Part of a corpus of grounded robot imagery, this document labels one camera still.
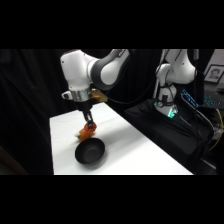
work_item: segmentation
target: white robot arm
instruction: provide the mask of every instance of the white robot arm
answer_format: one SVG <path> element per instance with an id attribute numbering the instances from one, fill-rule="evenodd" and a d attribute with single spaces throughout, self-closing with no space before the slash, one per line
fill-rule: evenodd
<path id="1" fill-rule="evenodd" d="M 166 51 L 165 59 L 169 64 L 163 64 L 157 74 L 160 92 L 155 107 L 170 118 L 178 113 L 177 106 L 173 103 L 177 93 L 173 83 L 189 84 L 194 80 L 195 67 L 190 63 L 187 51 L 188 49 Z"/>
<path id="2" fill-rule="evenodd" d="M 113 88 L 119 81 L 122 68 L 134 52 L 135 49 L 113 49 L 105 58 L 97 59 L 81 50 L 75 50 L 61 57 L 62 69 L 69 85 L 69 91 L 62 96 L 64 99 L 74 100 L 90 128 L 93 124 L 90 84 L 94 83 L 100 90 Z M 165 55 L 169 64 L 162 65 L 157 74 L 160 93 L 155 107 L 160 113 L 173 118 L 178 113 L 177 106 L 173 103 L 176 97 L 173 83 L 192 82 L 195 68 L 188 59 L 187 49 L 170 49 Z"/>
<path id="3" fill-rule="evenodd" d="M 105 58 L 97 59 L 81 50 L 75 50 L 66 52 L 61 57 L 62 70 L 70 90 L 62 94 L 62 97 L 75 101 L 90 128 L 93 124 L 90 84 L 94 83 L 100 90 L 113 88 L 134 51 L 135 49 L 113 49 Z"/>

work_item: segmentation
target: white table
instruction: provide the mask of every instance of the white table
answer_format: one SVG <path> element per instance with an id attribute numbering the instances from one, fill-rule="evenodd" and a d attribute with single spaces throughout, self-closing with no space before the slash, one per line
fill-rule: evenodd
<path id="1" fill-rule="evenodd" d="M 101 162 L 92 167 L 79 164 L 74 132 L 85 125 L 79 111 L 50 119 L 55 175 L 192 175 L 106 104 L 97 104 L 92 114 L 98 128 L 95 138 L 106 145 Z"/>

